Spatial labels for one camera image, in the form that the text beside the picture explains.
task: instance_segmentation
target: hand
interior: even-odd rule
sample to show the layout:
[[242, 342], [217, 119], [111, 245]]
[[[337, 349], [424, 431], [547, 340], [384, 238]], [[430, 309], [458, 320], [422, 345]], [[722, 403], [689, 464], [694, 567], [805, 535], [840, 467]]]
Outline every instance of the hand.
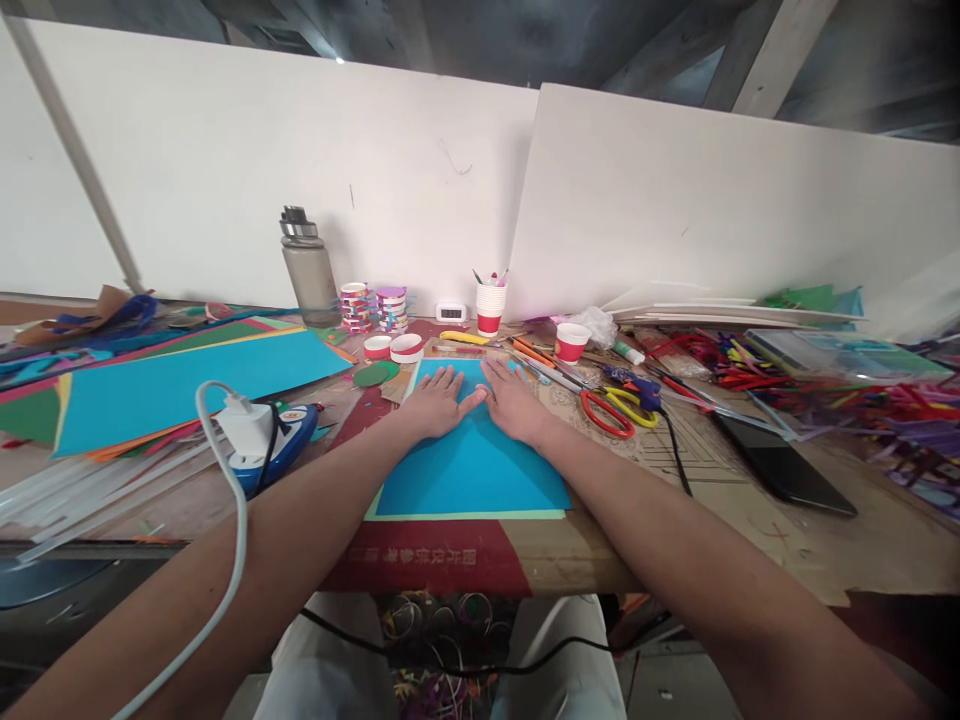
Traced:
[[490, 417], [509, 437], [533, 445], [554, 416], [537, 399], [523, 369], [511, 370], [502, 358], [484, 361], [480, 369], [493, 390], [486, 397]]
[[458, 405], [457, 395], [462, 385], [463, 373], [455, 375], [452, 366], [442, 367], [433, 377], [424, 375], [394, 414], [402, 417], [408, 429], [420, 439], [443, 437], [487, 396], [487, 389], [479, 385]]

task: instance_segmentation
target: glue stick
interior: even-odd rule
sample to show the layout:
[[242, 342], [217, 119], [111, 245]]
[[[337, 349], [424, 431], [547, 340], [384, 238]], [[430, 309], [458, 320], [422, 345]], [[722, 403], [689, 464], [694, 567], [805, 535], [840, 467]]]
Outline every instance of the glue stick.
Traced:
[[639, 365], [647, 357], [639, 350], [634, 350], [632, 347], [627, 345], [623, 340], [619, 340], [619, 339], [617, 340], [616, 343], [614, 343], [613, 351], [617, 355], [626, 358], [627, 362], [630, 362], [634, 365]]

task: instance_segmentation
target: small white clock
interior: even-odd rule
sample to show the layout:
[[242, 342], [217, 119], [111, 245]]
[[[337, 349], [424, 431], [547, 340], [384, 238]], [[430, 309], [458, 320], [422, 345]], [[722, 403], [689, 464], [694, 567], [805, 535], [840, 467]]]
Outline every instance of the small white clock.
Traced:
[[440, 322], [467, 322], [467, 306], [463, 303], [437, 303], [437, 320]]

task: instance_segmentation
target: plastic bag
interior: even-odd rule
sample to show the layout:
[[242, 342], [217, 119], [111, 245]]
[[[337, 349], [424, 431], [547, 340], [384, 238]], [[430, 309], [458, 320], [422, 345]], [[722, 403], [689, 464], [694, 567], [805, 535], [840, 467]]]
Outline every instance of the plastic bag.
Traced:
[[583, 325], [590, 331], [590, 341], [605, 350], [612, 348], [617, 341], [617, 324], [613, 321], [613, 315], [596, 306], [591, 305], [582, 313], [572, 315], [563, 322]]

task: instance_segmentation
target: white charging cable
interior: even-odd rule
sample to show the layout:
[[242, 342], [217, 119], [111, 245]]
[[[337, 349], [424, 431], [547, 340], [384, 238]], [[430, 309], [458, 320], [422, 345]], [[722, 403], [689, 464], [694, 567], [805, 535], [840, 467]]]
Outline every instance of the white charging cable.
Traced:
[[210, 633], [213, 632], [217, 623], [219, 623], [226, 614], [227, 608], [230, 607], [230, 603], [233, 602], [233, 598], [237, 594], [237, 588], [240, 587], [240, 578], [243, 577], [243, 563], [247, 556], [247, 499], [243, 493], [243, 487], [241, 487], [237, 476], [233, 472], [233, 468], [230, 467], [227, 456], [224, 455], [223, 450], [220, 449], [220, 444], [217, 442], [216, 433], [213, 429], [213, 423], [210, 421], [210, 412], [207, 410], [205, 398], [207, 390], [214, 386], [222, 388], [230, 397], [238, 401], [242, 398], [228, 385], [216, 382], [215, 380], [203, 383], [203, 385], [197, 388], [195, 396], [197, 415], [200, 418], [200, 425], [203, 426], [203, 434], [207, 436], [210, 448], [213, 450], [217, 462], [220, 463], [223, 476], [230, 484], [230, 489], [233, 490], [233, 496], [237, 501], [237, 550], [233, 561], [233, 573], [230, 575], [230, 583], [227, 585], [227, 591], [223, 594], [223, 599], [220, 601], [213, 615], [210, 616], [210, 619], [207, 620], [207, 624], [204, 625], [200, 632], [197, 633], [197, 636], [180, 651], [180, 654], [153, 679], [153, 682], [141, 690], [133, 700], [128, 702], [120, 712], [113, 716], [114, 720], [127, 720], [127, 718], [131, 717], [153, 697], [157, 690], [163, 687], [167, 680], [173, 677], [173, 674], [177, 672], [177, 670], [183, 667], [183, 664], [190, 659], [190, 656], [193, 655], [196, 649], [210, 636]]

